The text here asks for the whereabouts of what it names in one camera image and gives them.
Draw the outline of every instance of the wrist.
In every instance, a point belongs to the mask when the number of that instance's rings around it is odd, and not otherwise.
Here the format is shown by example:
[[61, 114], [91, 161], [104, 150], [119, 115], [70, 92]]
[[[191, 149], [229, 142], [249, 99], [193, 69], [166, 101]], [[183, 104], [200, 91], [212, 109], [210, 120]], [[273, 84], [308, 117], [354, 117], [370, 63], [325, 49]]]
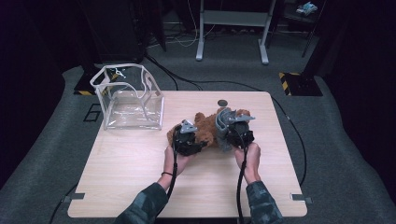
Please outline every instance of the wrist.
[[162, 174], [157, 181], [157, 183], [161, 185], [161, 187], [163, 187], [165, 191], [169, 189], [169, 187], [171, 186], [171, 182], [172, 182], [172, 176], [167, 173]]
[[247, 184], [262, 180], [260, 175], [257, 172], [251, 172], [248, 169], [245, 170], [244, 178], [247, 181]]

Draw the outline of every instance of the metal bracket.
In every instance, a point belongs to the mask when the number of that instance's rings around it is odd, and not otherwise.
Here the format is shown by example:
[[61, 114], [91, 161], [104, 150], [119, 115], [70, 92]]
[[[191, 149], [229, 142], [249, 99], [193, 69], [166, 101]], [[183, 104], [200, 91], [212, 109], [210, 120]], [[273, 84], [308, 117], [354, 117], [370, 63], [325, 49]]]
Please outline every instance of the metal bracket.
[[290, 198], [293, 199], [294, 201], [300, 201], [300, 202], [305, 202], [305, 203], [314, 203], [314, 200], [312, 198], [305, 198], [303, 194], [290, 194]]
[[235, 122], [239, 122], [239, 121], [248, 121], [248, 120], [251, 120], [251, 119], [255, 119], [255, 118], [251, 117], [251, 116], [248, 116], [248, 115], [242, 114], [242, 115], [240, 115], [238, 117], [229, 118], [229, 121], [231, 123], [235, 123]]
[[198, 128], [195, 127], [189, 120], [183, 119], [181, 122], [180, 133], [193, 133], [198, 131]]
[[82, 200], [84, 199], [85, 193], [72, 193], [70, 195], [64, 195], [62, 198], [62, 203], [71, 203], [72, 200]]

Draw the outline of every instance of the gray carpet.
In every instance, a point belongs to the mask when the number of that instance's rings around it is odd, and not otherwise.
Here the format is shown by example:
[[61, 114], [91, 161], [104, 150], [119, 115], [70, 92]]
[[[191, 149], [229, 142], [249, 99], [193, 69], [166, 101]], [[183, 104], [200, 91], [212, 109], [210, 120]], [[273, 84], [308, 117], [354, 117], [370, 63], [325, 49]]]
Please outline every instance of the gray carpet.
[[[197, 42], [148, 48], [148, 54], [175, 74], [193, 80], [234, 81], [268, 91], [279, 101], [304, 140], [307, 159], [305, 196], [314, 200], [305, 217], [288, 217], [286, 223], [396, 223], [396, 208], [380, 178], [346, 135], [337, 104], [321, 77], [316, 81], [322, 97], [286, 96], [279, 72], [301, 72], [312, 53], [301, 58], [303, 35], [276, 35], [268, 49], [269, 65], [262, 65], [256, 35], [212, 36], [205, 42], [204, 59], [195, 61]], [[175, 90], [173, 80], [148, 60], [142, 62], [160, 88]], [[64, 194], [77, 184], [89, 157], [102, 117], [83, 122], [96, 96], [73, 94], [82, 69], [64, 73], [66, 86], [46, 128], [0, 192], [0, 223], [48, 223]], [[180, 90], [196, 91], [178, 81]], [[255, 91], [230, 83], [199, 83], [205, 91]], [[293, 165], [299, 179], [304, 153], [297, 133], [276, 105]], [[113, 218], [71, 218], [62, 203], [53, 223], [111, 223]], [[231, 220], [159, 220], [159, 223], [230, 223]]]

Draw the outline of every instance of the brown teddy bear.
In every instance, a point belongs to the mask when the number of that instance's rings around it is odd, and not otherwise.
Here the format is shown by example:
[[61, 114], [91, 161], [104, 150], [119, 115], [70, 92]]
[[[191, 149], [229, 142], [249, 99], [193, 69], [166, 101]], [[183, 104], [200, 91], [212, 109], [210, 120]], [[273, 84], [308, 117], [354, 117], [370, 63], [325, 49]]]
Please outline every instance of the brown teddy bear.
[[[217, 127], [216, 127], [216, 116], [217, 114], [222, 111], [223, 109], [230, 109], [229, 107], [220, 107], [216, 114], [212, 114], [210, 116], [205, 116], [203, 113], [198, 112], [195, 114], [195, 119], [194, 119], [194, 126], [198, 129], [195, 132], [195, 143], [201, 143], [201, 142], [207, 142], [206, 147], [218, 147], [219, 143], [217, 140]], [[250, 116], [250, 112], [246, 109], [239, 109], [236, 111], [236, 116], [240, 115], [246, 115]], [[173, 133], [174, 129], [176, 128], [173, 127], [167, 134], [167, 139], [168, 143], [170, 146], [172, 146], [172, 139], [173, 139]]]

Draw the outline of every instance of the black cable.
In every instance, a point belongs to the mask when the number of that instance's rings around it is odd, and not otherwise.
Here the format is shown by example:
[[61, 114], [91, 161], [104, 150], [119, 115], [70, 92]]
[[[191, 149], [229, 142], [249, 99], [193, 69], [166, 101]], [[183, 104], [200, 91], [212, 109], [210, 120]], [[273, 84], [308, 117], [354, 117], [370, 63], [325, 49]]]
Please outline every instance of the black cable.
[[235, 128], [233, 128], [233, 131], [236, 132], [238, 137], [240, 138], [242, 143], [241, 147], [244, 150], [244, 160], [242, 161], [241, 164], [241, 171], [239, 172], [238, 184], [236, 187], [236, 207], [238, 208], [239, 223], [245, 224], [244, 215], [242, 214], [242, 207], [241, 207], [241, 186], [242, 186], [242, 179], [245, 173], [245, 168], [247, 167], [248, 146], [245, 146], [245, 141], [242, 138], [241, 133], [238, 132]]
[[62, 197], [62, 199], [58, 202], [58, 204], [56, 205], [55, 209], [52, 212], [52, 216], [50, 217], [49, 220], [49, 224], [52, 223], [53, 219], [55, 218], [56, 212], [58, 211], [59, 207], [61, 206], [62, 202], [64, 201], [64, 197], [66, 197], [67, 195], [69, 195], [69, 193], [75, 189], [77, 187], [78, 184], [76, 184], [75, 186], [73, 186], [73, 188], [71, 188], [69, 191], [67, 191], [67, 193]]
[[166, 194], [168, 196], [168, 199], [172, 195], [172, 191], [173, 191], [173, 188], [175, 186], [176, 177], [177, 177], [177, 150], [176, 150], [176, 146], [175, 146], [175, 132], [176, 132], [176, 129], [174, 130], [174, 137], [173, 137], [173, 142], [172, 142], [172, 149], [174, 151], [174, 168], [173, 168], [173, 171], [172, 171], [171, 185], [169, 186], [169, 190], [168, 190], [168, 192]]
[[285, 117], [289, 120], [289, 122], [290, 122], [291, 126], [293, 127], [294, 131], [297, 133], [297, 135], [298, 135], [298, 137], [299, 137], [299, 139], [300, 139], [301, 145], [302, 145], [302, 147], [303, 147], [303, 154], [304, 154], [304, 172], [303, 172], [303, 177], [302, 177], [302, 179], [300, 180], [300, 183], [299, 183], [300, 186], [302, 186], [303, 183], [304, 183], [304, 181], [305, 181], [305, 177], [306, 177], [306, 150], [305, 150], [305, 144], [304, 144], [303, 138], [301, 137], [300, 132], [297, 130], [297, 128], [296, 128], [296, 126], [294, 125], [293, 121], [292, 121], [292, 120], [290, 119], [290, 117], [286, 114], [285, 110], [284, 110], [283, 107], [280, 105], [280, 103], [277, 101], [277, 99], [275, 99], [273, 96], [271, 96], [271, 98], [273, 99], [273, 101], [276, 102], [276, 104], [279, 106], [280, 110], [283, 112], [283, 114], [285, 115]]
[[[155, 59], [153, 59], [153, 60], [155, 61], [155, 63], [156, 63], [157, 66], [163, 67], [163, 66], [160, 65]], [[169, 70], [167, 70], [167, 69], [164, 68], [164, 67], [163, 67], [163, 69], [165, 69], [166, 71], [168, 71], [169, 73], [171, 73], [172, 75], [174, 75], [175, 78], [182, 78], [182, 77], [179, 77], [179, 76], [175, 75], [174, 73], [170, 72]], [[230, 83], [230, 84], [235, 84], [235, 85], [239, 85], [239, 86], [248, 87], [248, 88], [251, 88], [251, 89], [253, 89], [253, 90], [255, 90], [255, 91], [263, 91], [263, 90], [260, 90], [260, 89], [258, 89], [258, 88], [249, 86], [249, 85], [247, 85], [247, 84], [240, 83], [240, 82], [234, 82], [234, 81], [221, 81], [221, 80], [215, 80], [215, 81], [196, 81], [196, 80], [190, 80], [190, 79], [186, 79], [186, 78], [182, 78], [182, 80], [183, 80], [183, 81], [186, 81], [186, 82], [189, 82], [189, 83], [191, 83], [191, 84], [192, 84], [192, 83], [194, 83], [194, 84], [196, 84], [196, 83]], [[285, 117], [289, 120], [291, 126], [293, 127], [294, 131], [297, 133], [297, 135], [298, 135], [298, 137], [299, 137], [299, 139], [300, 139], [300, 142], [301, 142], [301, 145], [302, 145], [302, 148], [303, 148], [303, 154], [304, 154], [304, 172], [303, 172], [303, 177], [302, 177], [302, 179], [301, 179], [300, 182], [299, 182], [299, 185], [302, 186], [303, 183], [304, 183], [304, 181], [305, 181], [306, 169], [307, 169], [307, 168], [306, 168], [306, 166], [307, 166], [307, 164], [306, 164], [306, 150], [305, 150], [305, 145], [304, 145], [303, 138], [301, 137], [300, 132], [297, 130], [297, 128], [295, 127], [295, 125], [294, 125], [294, 123], [292, 122], [292, 120], [290, 119], [290, 117], [286, 114], [286, 112], [285, 112], [285, 110], [283, 109], [282, 105], [281, 105], [281, 104], [277, 101], [277, 99], [274, 98], [273, 96], [271, 96], [271, 98], [273, 99], [273, 101], [276, 102], [276, 104], [277, 104], [277, 105], [279, 106], [279, 108], [281, 109], [282, 113], [283, 113], [283, 114], [285, 115]]]
[[177, 82], [176, 82], [175, 78], [177, 78], [177, 79], [179, 79], [179, 80], [181, 80], [181, 81], [185, 81], [185, 82], [188, 82], [188, 83], [194, 85], [195, 87], [197, 87], [197, 89], [198, 89], [199, 91], [202, 90], [202, 87], [201, 87], [201, 86], [199, 86], [199, 85], [196, 84], [196, 83], [193, 83], [192, 81], [190, 81], [190, 80], [188, 80], [188, 79], [186, 79], [186, 78], [184, 78], [184, 77], [180, 77], [180, 76], [176, 75], [175, 73], [169, 71], [167, 68], [165, 68], [164, 66], [162, 66], [161, 64], [159, 64], [159, 63], [157, 62], [157, 60], [155, 60], [153, 57], [149, 56], [147, 53], [145, 54], [145, 57], [146, 57], [149, 61], [151, 61], [152, 63], [154, 63], [155, 65], [157, 65], [159, 68], [161, 68], [161, 69], [166, 73], [166, 75], [168, 75], [170, 78], [172, 78], [172, 79], [174, 80], [175, 85], [176, 85], [176, 87], [177, 87], [177, 91], [178, 91], [178, 85], [177, 85]]

